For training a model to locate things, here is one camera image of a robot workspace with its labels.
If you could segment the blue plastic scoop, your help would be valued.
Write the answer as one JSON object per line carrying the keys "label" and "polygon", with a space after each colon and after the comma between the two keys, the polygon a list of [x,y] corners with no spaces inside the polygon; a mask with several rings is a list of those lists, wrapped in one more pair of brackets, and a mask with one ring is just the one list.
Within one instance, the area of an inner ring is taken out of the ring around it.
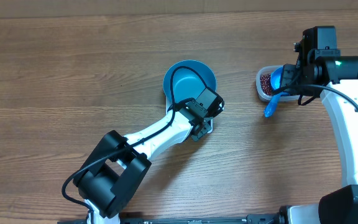
{"label": "blue plastic scoop", "polygon": [[[282,76],[283,66],[281,69],[277,69],[275,72],[271,74],[271,82],[272,82],[272,88],[273,91],[280,88],[280,80]],[[272,95],[272,99],[269,101],[268,105],[264,109],[264,116],[266,118],[271,117],[275,110],[277,109],[278,103],[280,101],[280,97],[283,94],[283,92]]]}

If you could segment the blue bowl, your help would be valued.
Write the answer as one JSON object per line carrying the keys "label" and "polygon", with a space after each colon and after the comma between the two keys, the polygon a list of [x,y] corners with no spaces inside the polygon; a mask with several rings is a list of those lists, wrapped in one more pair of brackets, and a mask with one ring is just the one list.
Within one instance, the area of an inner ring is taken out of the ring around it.
{"label": "blue bowl", "polygon": [[[170,91],[172,73],[174,69],[180,66],[192,68],[201,76],[208,87],[212,90],[216,90],[216,77],[214,72],[206,64],[197,60],[184,60],[171,66],[164,76],[163,91],[168,101],[172,100]],[[173,92],[176,103],[187,98],[197,99],[204,89],[205,85],[195,72],[186,68],[181,68],[175,72],[173,77]]]}

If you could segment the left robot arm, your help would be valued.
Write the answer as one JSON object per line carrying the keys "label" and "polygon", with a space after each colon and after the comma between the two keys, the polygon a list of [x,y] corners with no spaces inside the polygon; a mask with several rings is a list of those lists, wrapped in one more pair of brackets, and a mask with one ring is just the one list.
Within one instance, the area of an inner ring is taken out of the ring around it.
{"label": "left robot arm", "polygon": [[87,223],[118,223],[119,212],[134,196],[152,159],[187,138],[200,140],[224,100],[206,87],[197,98],[171,104],[160,121],[137,133],[110,131],[85,160],[73,183],[88,209]]}

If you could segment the white digital kitchen scale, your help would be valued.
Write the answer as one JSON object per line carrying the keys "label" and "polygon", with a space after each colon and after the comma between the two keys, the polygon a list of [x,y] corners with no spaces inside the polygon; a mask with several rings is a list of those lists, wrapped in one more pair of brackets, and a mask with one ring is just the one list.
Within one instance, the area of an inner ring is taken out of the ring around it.
{"label": "white digital kitchen scale", "polygon": [[[165,98],[165,112],[168,113],[169,107],[172,105],[172,102],[168,99],[168,97]],[[211,119],[208,121],[208,124],[211,126],[211,129],[208,131],[208,134],[213,132],[213,120]]]}

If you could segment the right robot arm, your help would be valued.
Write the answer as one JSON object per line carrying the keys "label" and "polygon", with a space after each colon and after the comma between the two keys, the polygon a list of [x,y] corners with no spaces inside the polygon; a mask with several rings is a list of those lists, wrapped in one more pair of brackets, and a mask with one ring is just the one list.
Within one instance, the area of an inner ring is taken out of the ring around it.
{"label": "right robot arm", "polygon": [[342,56],[333,26],[303,31],[294,44],[296,64],[286,64],[275,94],[310,101],[328,112],[341,161],[342,188],[311,205],[287,206],[286,223],[358,223],[358,56]]}

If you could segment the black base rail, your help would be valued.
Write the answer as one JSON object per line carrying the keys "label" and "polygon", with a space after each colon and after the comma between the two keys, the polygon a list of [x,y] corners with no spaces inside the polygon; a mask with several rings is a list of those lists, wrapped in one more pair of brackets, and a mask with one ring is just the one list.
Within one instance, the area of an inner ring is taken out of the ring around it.
{"label": "black base rail", "polygon": [[220,217],[220,218],[101,218],[95,216],[83,220],[59,221],[58,224],[289,224],[288,218],[281,214],[250,214],[246,217]]}

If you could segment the red beans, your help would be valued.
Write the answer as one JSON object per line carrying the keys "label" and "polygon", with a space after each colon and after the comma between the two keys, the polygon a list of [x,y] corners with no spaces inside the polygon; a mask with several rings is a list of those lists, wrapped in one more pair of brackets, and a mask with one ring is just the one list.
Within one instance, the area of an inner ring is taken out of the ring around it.
{"label": "red beans", "polygon": [[272,95],[272,86],[271,86],[270,81],[271,81],[270,73],[262,74],[260,76],[260,86],[261,86],[262,92],[268,96]]}

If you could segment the clear plastic container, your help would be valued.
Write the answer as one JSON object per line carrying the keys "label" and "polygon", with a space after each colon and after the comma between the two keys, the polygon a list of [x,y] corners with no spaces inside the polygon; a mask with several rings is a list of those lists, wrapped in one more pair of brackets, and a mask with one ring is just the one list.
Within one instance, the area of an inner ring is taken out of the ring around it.
{"label": "clear plastic container", "polygon": [[273,88],[271,74],[281,68],[282,65],[271,65],[263,67],[257,72],[255,83],[257,93],[261,101],[269,102],[272,99]]}

